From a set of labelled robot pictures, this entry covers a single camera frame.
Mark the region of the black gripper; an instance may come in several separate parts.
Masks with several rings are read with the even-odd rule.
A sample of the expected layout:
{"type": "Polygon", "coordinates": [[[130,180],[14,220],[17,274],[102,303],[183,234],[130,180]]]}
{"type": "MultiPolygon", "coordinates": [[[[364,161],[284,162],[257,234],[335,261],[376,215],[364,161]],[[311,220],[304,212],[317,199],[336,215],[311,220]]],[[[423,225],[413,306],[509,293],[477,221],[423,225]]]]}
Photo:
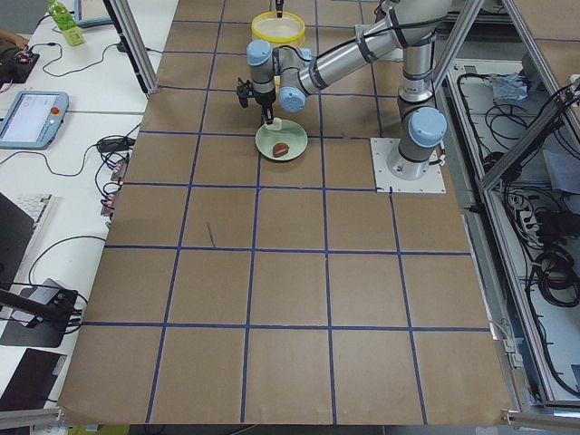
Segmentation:
{"type": "MultiPolygon", "coordinates": [[[[284,0],[275,0],[277,18],[284,14],[284,0]]],[[[276,86],[274,81],[252,82],[254,98],[262,106],[261,121],[263,125],[272,125],[274,121],[273,105],[276,101],[276,86]]]]}

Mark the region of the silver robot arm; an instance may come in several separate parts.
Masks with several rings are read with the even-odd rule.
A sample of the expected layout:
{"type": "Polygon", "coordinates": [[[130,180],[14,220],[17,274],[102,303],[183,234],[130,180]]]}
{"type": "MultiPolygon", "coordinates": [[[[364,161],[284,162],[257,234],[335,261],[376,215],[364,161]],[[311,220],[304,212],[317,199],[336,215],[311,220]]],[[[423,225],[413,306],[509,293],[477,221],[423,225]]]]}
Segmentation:
{"type": "Polygon", "coordinates": [[[434,103],[433,51],[436,28],[450,7],[445,0],[384,3],[381,20],[315,57],[291,46],[273,47],[256,39],[246,48],[250,78],[237,83],[239,102],[246,107],[250,99],[256,100],[262,108],[263,123],[271,125],[275,103],[284,111],[298,112],[307,96],[400,49],[403,66],[398,107],[402,131],[387,165],[399,179],[420,179],[448,127],[434,103]]]}

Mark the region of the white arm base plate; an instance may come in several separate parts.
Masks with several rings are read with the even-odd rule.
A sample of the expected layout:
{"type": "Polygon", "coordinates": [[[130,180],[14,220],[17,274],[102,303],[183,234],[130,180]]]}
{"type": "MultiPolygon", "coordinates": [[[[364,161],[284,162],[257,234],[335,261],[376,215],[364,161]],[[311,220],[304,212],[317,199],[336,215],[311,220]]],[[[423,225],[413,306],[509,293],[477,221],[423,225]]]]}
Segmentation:
{"type": "Polygon", "coordinates": [[[445,194],[437,150],[423,162],[410,162],[399,153],[397,138],[371,138],[375,189],[382,193],[445,194]]]}

